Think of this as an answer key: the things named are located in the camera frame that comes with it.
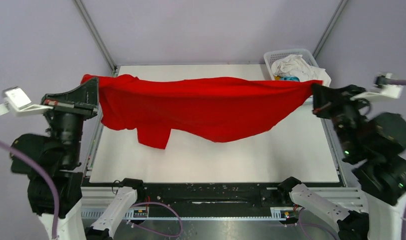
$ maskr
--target red shirt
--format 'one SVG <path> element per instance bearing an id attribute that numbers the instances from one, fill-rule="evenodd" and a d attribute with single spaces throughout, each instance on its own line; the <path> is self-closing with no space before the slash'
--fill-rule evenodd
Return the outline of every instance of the red shirt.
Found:
<path id="1" fill-rule="evenodd" d="M 102 123 L 114 130 L 137 129 L 138 141 L 164 149 L 170 130 L 225 143 L 270 130 L 312 95 L 306 82 L 235 77 L 155 82 L 131 75 L 99 78 Z"/>

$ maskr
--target white cloth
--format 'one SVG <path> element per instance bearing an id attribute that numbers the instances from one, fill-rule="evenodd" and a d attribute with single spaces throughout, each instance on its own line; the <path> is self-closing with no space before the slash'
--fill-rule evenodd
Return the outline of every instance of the white cloth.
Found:
<path id="1" fill-rule="evenodd" d="M 310 66 L 302 58 L 302 55 L 291 54 L 285 58 L 276 60 L 273 62 L 271 69 L 274 76 L 295 76 L 300 82 L 322 80 L 322 85 L 324 86 L 329 86 L 331 83 L 331 78 L 326 73 L 325 69 Z"/>

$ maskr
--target white table surface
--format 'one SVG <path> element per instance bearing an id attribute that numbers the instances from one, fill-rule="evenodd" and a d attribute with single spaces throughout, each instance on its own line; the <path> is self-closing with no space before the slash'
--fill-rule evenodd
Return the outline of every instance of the white table surface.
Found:
<path id="1" fill-rule="evenodd" d="M 142 65 L 121 66 L 150 81 L 237 77 L 268 80 L 265 65 Z M 136 130 L 104 127 L 90 182 L 123 178 L 146 183 L 265 183 L 289 176 L 304 182 L 338 182 L 334 161 L 319 118 L 303 105 L 270 131 L 233 142 L 214 143 L 172 130 L 166 149 L 138 143 Z"/>

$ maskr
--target blue item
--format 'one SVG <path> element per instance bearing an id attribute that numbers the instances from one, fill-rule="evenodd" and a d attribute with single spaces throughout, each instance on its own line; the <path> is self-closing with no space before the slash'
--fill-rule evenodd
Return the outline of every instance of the blue item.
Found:
<path id="1" fill-rule="evenodd" d="M 285 81 L 293 81 L 293 82 L 299 82 L 300 80 L 296 76 L 282 76 L 279 80 L 285 80 Z"/>

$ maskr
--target plastic basket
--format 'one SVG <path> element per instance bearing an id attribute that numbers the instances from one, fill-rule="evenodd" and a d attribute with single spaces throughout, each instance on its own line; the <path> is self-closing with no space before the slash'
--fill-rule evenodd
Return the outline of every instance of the plastic basket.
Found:
<path id="1" fill-rule="evenodd" d="M 287 57 L 290 54 L 295 54 L 295 55 L 303 55 L 303 59 L 307 62 L 307 64 L 314 66 L 314 67 L 319 67 L 318 64 L 315 61 L 315 58 L 313 57 L 312 53 L 309 52 L 307 49 L 303 48 L 294 48 L 294 49 L 286 49 L 286 50 L 278 50 L 278 51 L 269 51 L 263 55 L 263 58 L 265 59 L 266 66 L 269 71 L 270 78 L 272 80 L 275 80 L 273 77 L 272 69 L 271 66 L 274 61 L 283 59 Z M 312 103 L 312 96 L 310 96 L 304 104 L 311 104 Z"/>

